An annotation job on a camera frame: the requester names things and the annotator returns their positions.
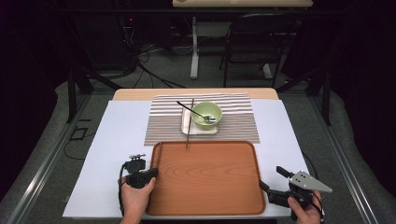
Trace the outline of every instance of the spoon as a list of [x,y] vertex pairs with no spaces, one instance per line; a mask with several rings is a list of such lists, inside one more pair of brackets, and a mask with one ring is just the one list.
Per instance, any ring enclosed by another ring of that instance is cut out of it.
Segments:
[[186,107],[185,105],[183,105],[181,102],[177,101],[177,103],[178,103],[179,105],[183,106],[184,108],[190,110],[192,113],[194,113],[194,114],[196,114],[196,115],[202,117],[202,118],[205,120],[206,123],[208,123],[208,124],[216,123],[216,118],[215,118],[215,117],[213,117],[213,116],[211,116],[211,115],[202,116],[202,115],[198,114],[197,112],[195,112],[195,111],[189,109],[188,107]]

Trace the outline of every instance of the handheld controller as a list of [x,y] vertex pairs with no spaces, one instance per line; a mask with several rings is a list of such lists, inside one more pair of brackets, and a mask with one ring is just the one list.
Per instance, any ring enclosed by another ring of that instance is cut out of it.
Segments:
[[[319,190],[322,192],[332,192],[332,189],[316,180],[313,176],[309,175],[304,171],[300,171],[297,174],[289,172],[280,166],[276,167],[276,171],[289,179],[290,189],[287,191],[279,191],[270,189],[268,185],[260,180],[260,188],[263,189],[268,195],[269,203],[274,203],[283,207],[289,207],[288,198],[294,197],[302,208],[306,208],[308,205],[314,205],[312,203],[312,197],[314,195],[313,190]],[[320,213],[321,219],[323,219],[322,208],[318,208],[314,205]],[[290,217],[292,220],[297,220],[297,216],[291,210]]]
[[141,171],[146,169],[146,161],[141,159],[142,156],[146,155],[134,155],[130,157],[132,159],[131,161],[125,162],[125,169],[129,173],[125,176],[126,183],[136,189],[142,189],[149,183],[152,177],[158,175],[157,168]]
[[142,189],[149,183],[152,177],[158,176],[157,168],[151,168],[148,169],[147,171],[142,171],[146,169],[146,161],[141,159],[141,157],[144,156],[146,155],[145,154],[133,155],[130,157],[131,159],[130,161],[126,161],[121,166],[120,179],[119,179],[119,201],[120,201],[120,210],[122,215],[124,215],[123,205],[122,205],[122,195],[121,195],[122,194],[121,186],[122,184],[124,184],[121,183],[123,170],[126,169],[128,171],[128,175],[125,176],[125,183],[136,189]]

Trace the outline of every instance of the finger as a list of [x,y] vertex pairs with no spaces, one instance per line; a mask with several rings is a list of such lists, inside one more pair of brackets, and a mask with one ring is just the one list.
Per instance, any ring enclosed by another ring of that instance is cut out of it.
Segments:
[[304,219],[304,217],[306,217],[306,213],[305,213],[304,209],[300,206],[300,204],[293,197],[288,198],[288,204],[289,204],[291,210],[293,210],[294,213],[296,214],[297,218]]
[[317,207],[320,207],[320,192],[318,190],[314,190],[314,196],[312,197],[312,203],[314,203]]
[[123,176],[121,179],[117,180],[117,183],[123,185],[125,183],[125,181],[126,181],[126,178],[125,178],[125,176]]
[[154,190],[156,181],[157,179],[155,177],[152,177],[148,182],[148,184],[144,187],[144,190],[147,190],[148,192],[152,192]]

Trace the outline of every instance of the wrist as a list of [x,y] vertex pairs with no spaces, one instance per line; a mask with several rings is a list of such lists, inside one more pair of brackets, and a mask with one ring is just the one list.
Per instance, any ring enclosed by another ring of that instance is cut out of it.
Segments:
[[125,215],[122,218],[122,221],[120,224],[139,224],[140,223],[140,217],[138,216],[133,216],[133,215]]

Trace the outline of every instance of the wooden tray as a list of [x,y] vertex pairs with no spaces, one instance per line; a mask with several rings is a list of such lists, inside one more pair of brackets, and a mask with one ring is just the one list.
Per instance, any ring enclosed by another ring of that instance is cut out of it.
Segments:
[[246,141],[162,142],[151,216],[258,215],[265,209],[254,146]]

